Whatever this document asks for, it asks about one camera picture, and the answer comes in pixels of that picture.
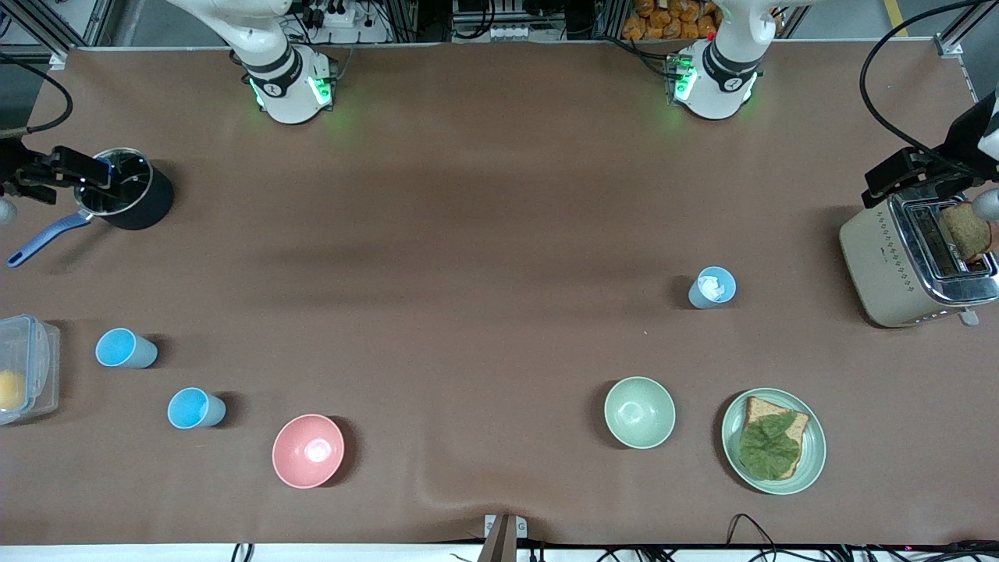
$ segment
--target plastic food container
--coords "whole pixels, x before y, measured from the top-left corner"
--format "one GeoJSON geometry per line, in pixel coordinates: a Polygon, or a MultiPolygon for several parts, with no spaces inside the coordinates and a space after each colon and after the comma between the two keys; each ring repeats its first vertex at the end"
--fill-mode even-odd
{"type": "Polygon", "coordinates": [[[0,320],[0,425],[59,405],[59,329],[22,314],[0,320]]]}

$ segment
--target spinach leaf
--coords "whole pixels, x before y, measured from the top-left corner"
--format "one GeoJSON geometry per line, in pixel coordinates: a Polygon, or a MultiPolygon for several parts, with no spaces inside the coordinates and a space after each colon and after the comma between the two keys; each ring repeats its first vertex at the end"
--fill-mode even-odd
{"type": "Polygon", "coordinates": [[[797,415],[792,410],[763,416],[742,430],[739,461],[749,474],[761,480],[776,480],[791,468],[801,447],[784,432],[797,415]]]}

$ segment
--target plate with sandwich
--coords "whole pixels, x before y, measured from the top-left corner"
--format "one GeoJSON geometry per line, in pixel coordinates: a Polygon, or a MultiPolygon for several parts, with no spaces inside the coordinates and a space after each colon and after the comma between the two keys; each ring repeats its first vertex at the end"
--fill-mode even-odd
{"type": "Polygon", "coordinates": [[[815,412],[776,388],[740,394],[721,421],[721,445],[735,472],[768,494],[796,494],[825,466],[825,434],[815,412]]]}

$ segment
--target toast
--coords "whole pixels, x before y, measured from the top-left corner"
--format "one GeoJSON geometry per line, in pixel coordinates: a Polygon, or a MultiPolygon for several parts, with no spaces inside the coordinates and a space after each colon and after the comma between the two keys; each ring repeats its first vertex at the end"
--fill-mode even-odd
{"type": "MultiPolygon", "coordinates": [[[[763,416],[772,416],[774,414],[783,414],[785,412],[791,411],[790,408],[784,408],[783,406],[778,406],[772,402],[767,402],[766,400],[756,398],[755,396],[750,396],[749,400],[746,402],[746,421],[745,425],[758,420],[763,416]]],[[[791,423],[791,427],[787,428],[784,435],[790,437],[795,443],[798,444],[798,458],[794,459],[791,464],[791,468],[787,469],[787,472],[780,475],[777,480],[787,480],[793,474],[795,469],[798,468],[798,463],[801,461],[801,453],[803,450],[802,441],[805,435],[805,426],[808,425],[808,414],[798,412],[798,415],[794,417],[794,422],[791,423]]]]}
{"type": "Polygon", "coordinates": [[[975,215],[971,203],[959,203],[940,211],[940,222],[950,232],[961,259],[978,261],[995,243],[994,225],[975,215]]]}

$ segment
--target mint green plate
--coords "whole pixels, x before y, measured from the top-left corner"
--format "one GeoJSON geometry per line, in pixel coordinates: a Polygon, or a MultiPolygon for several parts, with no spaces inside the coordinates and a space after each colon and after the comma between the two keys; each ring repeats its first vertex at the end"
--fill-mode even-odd
{"type": "Polygon", "coordinates": [[[747,390],[732,401],[728,409],[725,410],[725,417],[721,420],[721,446],[725,449],[728,463],[743,480],[757,490],[778,496],[796,494],[811,486],[818,479],[818,475],[822,473],[822,468],[825,466],[825,433],[822,432],[822,424],[818,422],[815,412],[797,396],[776,388],[747,390]],[[798,462],[794,474],[787,480],[761,480],[746,472],[739,461],[739,437],[742,435],[742,426],[745,424],[746,402],[749,401],[750,396],[784,408],[804,412],[811,418],[808,425],[805,426],[805,433],[801,440],[801,460],[798,462]]]}
{"type": "Polygon", "coordinates": [[[618,441],[651,449],[673,432],[676,407],[661,384],[645,377],[617,381],[603,401],[603,419],[618,441]]]}

